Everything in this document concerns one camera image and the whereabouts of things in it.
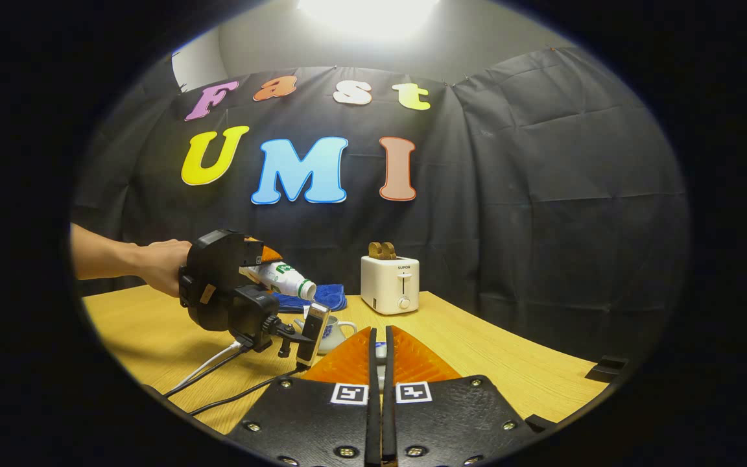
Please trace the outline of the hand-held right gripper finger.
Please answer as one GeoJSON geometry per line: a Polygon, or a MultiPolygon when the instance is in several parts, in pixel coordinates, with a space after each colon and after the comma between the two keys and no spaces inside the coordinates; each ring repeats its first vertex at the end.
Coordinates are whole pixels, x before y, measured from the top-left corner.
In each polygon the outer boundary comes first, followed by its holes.
{"type": "Polygon", "coordinates": [[[539,431],[485,375],[460,375],[429,346],[386,328],[381,454],[397,466],[483,466],[539,431]]]}
{"type": "Polygon", "coordinates": [[[305,375],[272,382],[229,440],[284,466],[379,465],[376,337],[364,328],[305,375]]]}

